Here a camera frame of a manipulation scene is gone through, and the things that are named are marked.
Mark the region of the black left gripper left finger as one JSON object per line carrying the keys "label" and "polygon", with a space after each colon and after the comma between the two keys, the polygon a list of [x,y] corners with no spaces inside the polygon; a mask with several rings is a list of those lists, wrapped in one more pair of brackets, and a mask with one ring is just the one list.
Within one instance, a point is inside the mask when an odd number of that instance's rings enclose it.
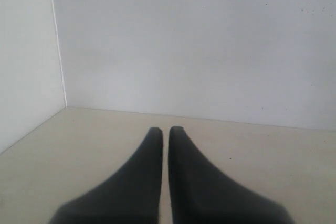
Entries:
{"label": "black left gripper left finger", "polygon": [[159,223],[162,166],[163,133],[152,127],[123,166],[58,208],[50,223]]}

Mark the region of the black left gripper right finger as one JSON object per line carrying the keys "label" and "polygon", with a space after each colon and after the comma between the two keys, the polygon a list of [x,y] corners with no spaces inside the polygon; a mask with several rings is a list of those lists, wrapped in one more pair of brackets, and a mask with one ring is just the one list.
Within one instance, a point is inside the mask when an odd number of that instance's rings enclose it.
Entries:
{"label": "black left gripper right finger", "polygon": [[169,133],[173,223],[293,223],[280,204],[235,182],[213,165],[181,126]]}

